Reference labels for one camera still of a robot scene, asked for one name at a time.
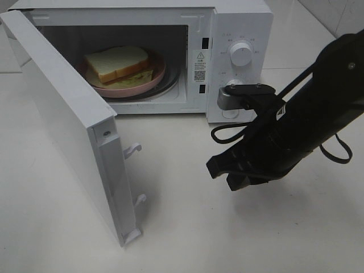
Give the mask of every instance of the open microwave door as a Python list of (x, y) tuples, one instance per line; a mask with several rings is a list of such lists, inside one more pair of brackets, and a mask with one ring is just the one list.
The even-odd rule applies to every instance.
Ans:
[(115, 111), (20, 11), (0, 14), (0, 18), (50, 134), (124, 245), (140, 232)]

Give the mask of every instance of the sticker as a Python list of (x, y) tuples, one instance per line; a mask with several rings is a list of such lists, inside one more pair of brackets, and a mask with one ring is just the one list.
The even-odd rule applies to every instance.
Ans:
[(199, 84), (207, 84), (209, 62), (210, 62), (209, 49), (199, 49), (193, 51), (192, 54), (193, 82), (197, 82)]
[(284, 114), (286, 113), (286, 105), (283, 105), (281, 109), (279, 109), (275, 115), (275, 119), (278, 121)]

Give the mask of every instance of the qr code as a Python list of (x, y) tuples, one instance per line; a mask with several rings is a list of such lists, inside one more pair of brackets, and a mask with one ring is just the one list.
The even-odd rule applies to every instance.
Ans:
[(195, 81), (204, 81), (206, 71), (195, 71)]

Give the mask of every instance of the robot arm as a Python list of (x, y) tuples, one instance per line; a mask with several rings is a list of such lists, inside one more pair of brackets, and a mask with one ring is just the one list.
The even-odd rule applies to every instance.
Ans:
[[(310, 74), (312, 78), (285, 102), (283, 97)], [(218, 104), (223, 110), (254, 109), (257, 113), (230, 139), (214, 135), (227, 126), (212, 131), (219, 143), (243, 137), (206, 164), (212, 178), (228, 173), (232, 191), (282, 178), (318, 146), (335, 162), (350, 161), (350, 148), (336, 133), (364, 112), (364, 30), (330, 43), (314, 64), (278, 95), (274, 93), (272, 87), (260, 84), (220, 90)], [(348, 152), (348, 159), (336, 158), (322, 147), (333, 135)]]

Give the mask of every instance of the toast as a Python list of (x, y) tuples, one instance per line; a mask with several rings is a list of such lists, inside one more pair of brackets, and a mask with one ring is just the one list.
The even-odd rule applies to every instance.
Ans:
[(102, 83), (136, 73), (149, 66), (148, 53), (133, 46), (113, 47), (87, 54), (85, 60)]

